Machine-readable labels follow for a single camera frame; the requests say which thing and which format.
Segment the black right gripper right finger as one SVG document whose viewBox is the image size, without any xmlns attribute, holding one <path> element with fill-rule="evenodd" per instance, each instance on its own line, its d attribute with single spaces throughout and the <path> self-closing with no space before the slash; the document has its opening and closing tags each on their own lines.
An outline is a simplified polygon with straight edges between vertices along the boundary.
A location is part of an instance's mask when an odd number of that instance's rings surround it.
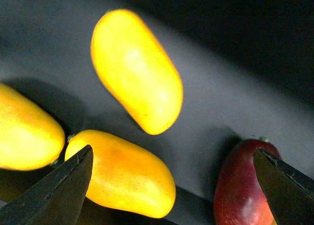
<svg viewBox="0 0 314 225">
<path fill-rule="evenodd" d="M 260 187 L 278 225 L 314 223 L 314 180 L 259 148 L 253 163 Z"/>
</svg>

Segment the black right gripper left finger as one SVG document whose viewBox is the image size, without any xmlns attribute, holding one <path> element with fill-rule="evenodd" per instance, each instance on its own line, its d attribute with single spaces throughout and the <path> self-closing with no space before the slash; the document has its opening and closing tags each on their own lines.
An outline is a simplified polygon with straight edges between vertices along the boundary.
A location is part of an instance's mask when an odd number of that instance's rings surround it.
<svg viewBox="0 0 314 225">
<path fill-rule="evenodd" d="M 74 225 L 91 180 L 93 150 L 83 147 L 0 209 L 2 225 Z"/>
</svg>

